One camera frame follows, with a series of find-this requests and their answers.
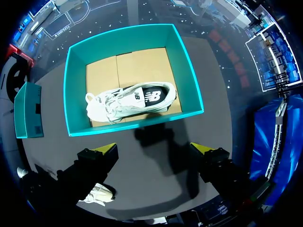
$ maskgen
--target white sneaker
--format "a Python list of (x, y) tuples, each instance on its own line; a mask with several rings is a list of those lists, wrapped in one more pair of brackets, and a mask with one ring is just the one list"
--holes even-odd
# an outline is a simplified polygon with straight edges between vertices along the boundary
[(176, 99), (176, 89), (168, 82), (140, 83), (94, 96), (87, 93), (87, 116), (96, 122), (119, 122), (123, 117), (166, 112)]
[(19, 178), (24, 177), (26, 174), (28, 174), (28, 171), (25, 169), (21, 169), (20, 167), (17, 168), (17, 174)]
[(90, 191), (90, 193), (86, 196), (85, 200), (79, 200), (79, 202), (86, 203), (98, 203), (102, 206), (105, 206), (105, 202), (111, 202), (115, 198), (112, 192), (106, 188), (105, 186), (96, 183), (95, 187)]

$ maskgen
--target teal box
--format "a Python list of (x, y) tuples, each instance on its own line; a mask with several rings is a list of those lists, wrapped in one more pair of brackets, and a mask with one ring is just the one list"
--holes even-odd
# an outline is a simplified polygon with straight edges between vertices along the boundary
[(41, 87), (26, 82), (14, 101), (15, 131), (18, 139), (43, 137), (41, 121)]
[[(166, 48), (182, 112), (132, 122), (91, 127), (85, 101), (86, 65), (123, 53), (162, 47)], [(66, 127), (69, 136), (72, 137), (135, 129), (204, 112), (193, 66), (173, 24), (123, 27), (95, 35), (71, 46), (65, 65), (63, 101)]]

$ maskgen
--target new balance logo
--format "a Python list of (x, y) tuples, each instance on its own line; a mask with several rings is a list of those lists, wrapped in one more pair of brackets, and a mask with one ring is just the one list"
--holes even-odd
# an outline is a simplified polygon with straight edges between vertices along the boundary
[(155, 102), (160, 99), (161, 91), (146, 92), (145, 102)]
[(134, 93), (134, 97), (135, 97), (135, 99), (140, 99), (139, 93), (138, 93), (138, 92), (135, 92), (135, 93)]

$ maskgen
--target shoe insole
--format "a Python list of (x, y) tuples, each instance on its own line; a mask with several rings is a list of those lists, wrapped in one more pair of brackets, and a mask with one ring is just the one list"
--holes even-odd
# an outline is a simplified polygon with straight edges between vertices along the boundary
[(159, 86), (142, 88), (142, 90), (145, 98), (145, 106), (156, 105), (162, 102), (168, 93), (164, 87)]

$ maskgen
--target gray floor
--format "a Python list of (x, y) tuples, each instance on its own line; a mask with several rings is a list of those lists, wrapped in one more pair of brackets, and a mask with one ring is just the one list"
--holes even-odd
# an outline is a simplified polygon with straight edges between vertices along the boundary
[[(116, 200), (102, 207), (77, 205), (95, 214), (115, 219), (150, 219), (198, 206), (218, 193), (204, 183), (186, 152), (189, 142), (232, 151), (232, 121), (226, 86), (214, 53), (205, 39), (183, 37), (200, 85), (205, 112), (199, 116), (145, 129), (127, 130), (87, 137), (68, 137), (63, 110), (64, 64), (37, 84), (42, 86), (43, 138), (23, 140), (28, 161), (53, 177), (66, 169), (84, 148), (118, 144), (119, 160), (105, 183), (117, 191)], [(145, 132), (156, 133), (153, 143)]]

